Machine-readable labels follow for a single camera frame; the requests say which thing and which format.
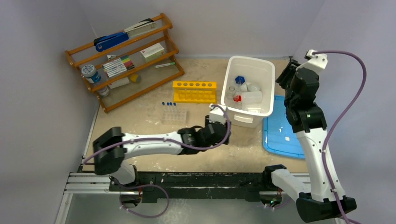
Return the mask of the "clear plastic packet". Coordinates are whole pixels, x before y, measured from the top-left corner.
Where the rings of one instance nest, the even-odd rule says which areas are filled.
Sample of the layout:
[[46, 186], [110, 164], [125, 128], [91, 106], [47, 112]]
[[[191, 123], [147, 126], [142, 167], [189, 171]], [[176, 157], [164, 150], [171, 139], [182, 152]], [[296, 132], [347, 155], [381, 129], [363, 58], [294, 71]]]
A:
[[260, 107], [247, 107], [246, 110], [251, 113], [261, 113]]

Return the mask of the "red nozzle wash bottle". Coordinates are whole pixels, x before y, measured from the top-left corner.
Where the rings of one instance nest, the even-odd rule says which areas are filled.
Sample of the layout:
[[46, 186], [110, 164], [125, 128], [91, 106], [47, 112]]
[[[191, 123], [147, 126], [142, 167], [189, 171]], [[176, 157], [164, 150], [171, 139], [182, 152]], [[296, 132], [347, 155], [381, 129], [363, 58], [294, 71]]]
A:
[[243, 92], [233, 97], [233, 101], [242, 102], [245, 104], [257, 104], [261, 103], [263, 94], [261, 91]]

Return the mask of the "glass conical flask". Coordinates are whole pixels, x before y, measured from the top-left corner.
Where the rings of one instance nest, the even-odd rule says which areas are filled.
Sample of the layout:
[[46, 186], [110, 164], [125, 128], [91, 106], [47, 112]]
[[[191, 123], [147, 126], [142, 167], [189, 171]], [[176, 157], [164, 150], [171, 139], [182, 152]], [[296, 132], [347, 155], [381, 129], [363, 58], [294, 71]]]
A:
[[235, 108], [237, 110], [244, 110], [243, 109], [243, 103], [241, 101], [234, 102], [233, 108]]

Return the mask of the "blue plastic lid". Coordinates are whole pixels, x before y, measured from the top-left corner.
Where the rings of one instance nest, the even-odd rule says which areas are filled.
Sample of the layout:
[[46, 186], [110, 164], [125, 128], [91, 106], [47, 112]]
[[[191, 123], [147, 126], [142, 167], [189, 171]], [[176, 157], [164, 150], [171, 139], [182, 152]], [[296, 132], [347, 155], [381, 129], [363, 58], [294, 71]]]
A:
[[275, 95], [273, 112], [263, 119], [263, 147], [275, 155], [304, 159], [303, 149], [287, 121], [285, 110], [284, 97]]

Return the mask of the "yellow test tube rack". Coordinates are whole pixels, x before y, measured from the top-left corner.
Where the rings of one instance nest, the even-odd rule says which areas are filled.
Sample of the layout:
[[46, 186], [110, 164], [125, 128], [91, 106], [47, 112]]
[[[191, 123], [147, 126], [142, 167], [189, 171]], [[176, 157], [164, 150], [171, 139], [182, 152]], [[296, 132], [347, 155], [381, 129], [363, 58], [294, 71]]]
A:
[[216, 82], [173, 81], [172, 88], [176, 103], [217, 103]]

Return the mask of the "blue base glass cylinder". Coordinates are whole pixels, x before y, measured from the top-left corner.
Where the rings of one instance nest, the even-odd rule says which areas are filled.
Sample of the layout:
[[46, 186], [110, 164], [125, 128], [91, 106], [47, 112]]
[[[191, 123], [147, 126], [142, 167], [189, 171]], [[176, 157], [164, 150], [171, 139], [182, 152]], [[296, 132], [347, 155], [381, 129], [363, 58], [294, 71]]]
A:
[[237, 76], [235, 78], [235, 82], [236, 82], [236, 89], [237, 91], [241, 91], [244, 92], [244, 83], [245, 83], [245, 78], [243, 76]]

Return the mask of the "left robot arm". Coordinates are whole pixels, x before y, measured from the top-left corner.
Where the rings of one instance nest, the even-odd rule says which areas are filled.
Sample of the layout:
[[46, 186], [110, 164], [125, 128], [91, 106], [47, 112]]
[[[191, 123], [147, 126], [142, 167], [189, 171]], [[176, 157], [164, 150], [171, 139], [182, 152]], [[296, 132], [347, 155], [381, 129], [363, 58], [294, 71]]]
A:
[[231, 121], [214, 121], [209, 115], [205, 126], [185, 127], [160, 135], [132, 135], [115, 126], [99, 136], [92, 144], [93, 154], [86, 157], [87, 165], [93, 159], [96, 175], [110, 175], [126, 190], [139, 186], [136, 167], [126, 161], [133, 157], [155, 154], [195, 155], [229, 143]]

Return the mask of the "small glass beaker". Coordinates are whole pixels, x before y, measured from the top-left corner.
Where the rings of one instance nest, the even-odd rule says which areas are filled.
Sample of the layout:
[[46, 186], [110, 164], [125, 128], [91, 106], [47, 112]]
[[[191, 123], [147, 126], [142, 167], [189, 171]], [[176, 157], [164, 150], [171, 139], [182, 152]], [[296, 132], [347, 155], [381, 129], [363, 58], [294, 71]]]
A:
[[234, 86], [229, 86], [226, 91], [226, 98], [229, 100], [233, 100], [236, 96], [237, 90]]

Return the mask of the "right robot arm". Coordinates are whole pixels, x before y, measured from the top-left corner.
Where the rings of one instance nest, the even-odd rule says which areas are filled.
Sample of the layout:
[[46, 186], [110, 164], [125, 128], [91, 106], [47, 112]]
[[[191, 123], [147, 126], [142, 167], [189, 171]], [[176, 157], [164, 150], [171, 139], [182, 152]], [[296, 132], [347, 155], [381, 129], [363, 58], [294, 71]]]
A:
[[311, 62], [300, 65], [291, 60], [277, 78], [285, 90], [285, 114], [304, 151], [310, 185], [292, 175], [283, 165], [265, 167], [262, 183], [266, 189], [281, 189], [296, 203], [300, 218], [306, 222], [341, 218], [357, 208], [347, 197], [335, 172], [329, 147], [325, 145], [327, 123], [314, 102], [319, 88], [319, 72]]

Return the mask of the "white ceramic dish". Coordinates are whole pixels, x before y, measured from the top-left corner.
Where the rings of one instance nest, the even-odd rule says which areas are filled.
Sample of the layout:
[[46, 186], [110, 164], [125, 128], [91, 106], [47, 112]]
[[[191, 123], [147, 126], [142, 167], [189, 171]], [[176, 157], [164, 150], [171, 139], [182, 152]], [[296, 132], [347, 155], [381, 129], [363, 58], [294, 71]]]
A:
[[249, 83], [247, 84], [247, 91], [248, 92], [261, 91], [261, 87], [256, 83]]

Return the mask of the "white plastic bin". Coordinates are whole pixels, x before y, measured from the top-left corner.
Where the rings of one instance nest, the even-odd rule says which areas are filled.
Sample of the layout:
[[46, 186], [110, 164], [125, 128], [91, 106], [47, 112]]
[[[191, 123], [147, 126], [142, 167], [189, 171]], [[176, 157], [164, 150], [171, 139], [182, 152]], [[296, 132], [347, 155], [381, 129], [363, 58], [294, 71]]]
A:
[[[235, 101], [226, 98], [226, 91], [229, 86], [236, 88], [235, 78], [237, 76], [243, 76], [246, 84], [260, 85], [263, 94], [261, 103], [243, 103], [244, 110], [233, 108]], [[274, 93], [275, 67], [273, 63], [246, 56], [233, 56], [229, 59], [222, 88], [221, 104], [227, 106], [227, 114], [233, 125], [255, 128], [261, 124], [262, 120], [273, 112]], [[262, 110], [261, 113], [251, 113], [246, 110], [247, 107], [260, 107]]]

